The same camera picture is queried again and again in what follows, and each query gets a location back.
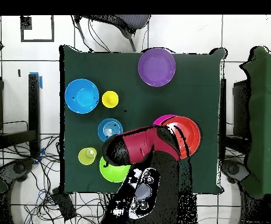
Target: chair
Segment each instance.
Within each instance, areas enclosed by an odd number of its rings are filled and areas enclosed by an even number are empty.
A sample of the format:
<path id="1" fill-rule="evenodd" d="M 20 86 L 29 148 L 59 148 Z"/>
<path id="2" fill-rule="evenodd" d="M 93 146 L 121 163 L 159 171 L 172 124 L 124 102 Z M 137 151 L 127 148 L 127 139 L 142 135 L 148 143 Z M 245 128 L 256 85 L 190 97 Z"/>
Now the chair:
<path id="1" fill-rule="evenodd" d="M 10 195 L 16 181 L 24 181 L 31 171 L 34 160 L 40 155 L 40 120 L 38 75 L 29 75 L 29 129 L 15 133 L 3 130 L 3 80 L 0 78 L 0 149 L 30 142 L 30 156 L 16 159 L 0 167 L 0 224 L 13 224 L 10 214 Z"/>
<path id="2" fill-rule="evenodd" d="M 85 36 L 83 35 L 80 20 L 82 18 L 87 18 L 89 20 L 96 20 L 98 22 L 104 22 L 115 27 L 119 28 L 121 33 L 124 35 L 126 39 L 129 40 L 132 49 L 136 52 L 136 48 L 132 41 L 132 35 L 135 34 L 137 29 L 142 29 L 147 25 L 150 20 L 151 15 L 82 15 L 82 16 L 74 16 L 75 23 L 78 27 L 79 33 L 82 37 L 82 40 L 85 40 Z"/>

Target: small blue bowl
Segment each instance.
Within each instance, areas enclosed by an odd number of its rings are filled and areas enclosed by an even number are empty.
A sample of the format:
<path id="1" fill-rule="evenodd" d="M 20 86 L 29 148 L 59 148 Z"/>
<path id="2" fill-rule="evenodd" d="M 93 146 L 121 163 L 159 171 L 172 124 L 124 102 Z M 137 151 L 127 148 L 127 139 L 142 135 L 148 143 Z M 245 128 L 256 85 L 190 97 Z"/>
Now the small blue bowl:
<path id="1" fill-rule="evenodd" d="M 98 136 L 105 142 L 107 138 L 123 133 L 123 126 L 114 118 L 106 118 L 98 126 Z"/>
<path id="2" fill-rule="evenodd" d="M 67 86 L 65 101 L 75 113 L 89 113 L 98 105 L 99 92 L 90 80 L 77 79 Z"/>

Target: cup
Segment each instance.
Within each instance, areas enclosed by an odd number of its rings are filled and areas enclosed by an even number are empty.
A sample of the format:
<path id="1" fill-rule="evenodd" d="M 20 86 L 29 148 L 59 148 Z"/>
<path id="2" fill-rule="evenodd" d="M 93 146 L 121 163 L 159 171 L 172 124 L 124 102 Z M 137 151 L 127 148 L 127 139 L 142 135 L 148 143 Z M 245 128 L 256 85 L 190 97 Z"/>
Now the cup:
<path id="1" fill-rule="evenodd" d="M 78 154 L 78 159 L 81 164 L 91 165 L 97 156 L 97 151 L 90 147 L 82 149 Z"/>
<path id="2" fill-rule="evenodd" d="M 114 108 L 119 103 L 119 96 L 114 91 L 107 91 L 102 95 L 102 103 L 107 108 Z"/>

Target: gray chair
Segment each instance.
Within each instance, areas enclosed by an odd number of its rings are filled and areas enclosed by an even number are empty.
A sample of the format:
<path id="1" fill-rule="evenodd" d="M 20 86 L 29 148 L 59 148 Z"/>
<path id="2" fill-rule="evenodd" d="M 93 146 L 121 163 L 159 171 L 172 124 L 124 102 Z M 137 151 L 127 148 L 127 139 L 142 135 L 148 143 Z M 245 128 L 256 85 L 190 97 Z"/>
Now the gray chair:
<path id="1" fill-rule="evenodd" d="M 133 51 L 136 52 L 136 48 L 132 41 L 132 35 L 135 34 L 137 29 L 145 27 L 148 24 L 150 17 L 151 15 L 83 15 L 74 16 L 74 21 L 83 41 L 85 41 L 85 36 L 83 35 L 79 23 L 82 18 L 114 25 L 119 28 L 123 36 L 130 41 Z"/>

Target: table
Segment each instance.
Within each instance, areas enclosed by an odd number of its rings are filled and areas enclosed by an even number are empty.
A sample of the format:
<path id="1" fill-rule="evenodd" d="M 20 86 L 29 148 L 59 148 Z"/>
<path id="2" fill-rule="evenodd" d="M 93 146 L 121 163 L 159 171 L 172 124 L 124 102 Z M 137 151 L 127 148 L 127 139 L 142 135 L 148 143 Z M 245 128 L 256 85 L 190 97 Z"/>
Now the table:
<path id="1" fill-rule="evenodd" d="M 243 182 L 254 198 L 271 194 L 271 54 L 264 47 L 252 50 L 252 57 L 241 65 L 250 78 L 249 127 L 251 149 L 247 167 L 251 171 Z"/>
<path id="2" fill-rule="evenodd" d="M 71 81 L 84 78 L 95 83 L 100 94 L 97 107 L 90 113 L 76 114 L 65 105 L 65 115 L 61 114 L 61 123 L 64 120 L 65 124 L 65 192 L 115 193 L 119 189 L 121 183 L 105 180 L 99 171 L 103 142 L 97 128 L 103 119 L 115 118 L 124 131 L 129 131 L 150 126 L 164 114 L 189 117 L 200 127 L 200 148 L 191 157 L 193 192 L 222 192 L 216 185 L 216 175 L 219 73 L 220 61 L 226 55 L 223 48 L 210 54 L 173 54 L 175 75 L 170 83 L 158 88 L 148 86 L 138 75 L 141 53 L 83 53 L 69 46 L 60 49 L 64 49 L 61 51 L 64 53 L 64 68 L 61 68 L 64 89 Z M 101 102 L 102 94 L 108 90 L 119 95 L 115 108 L 106 108 Z M 97 150 L 97 158 L 89 166 L 78 161 L 79 151 L 86 147 Z M 188 178 L 187 160 L 181 160 L 179 166 L 179 190 L 182 191 L 182 185 L 188 183 L 184 182 Z"/>

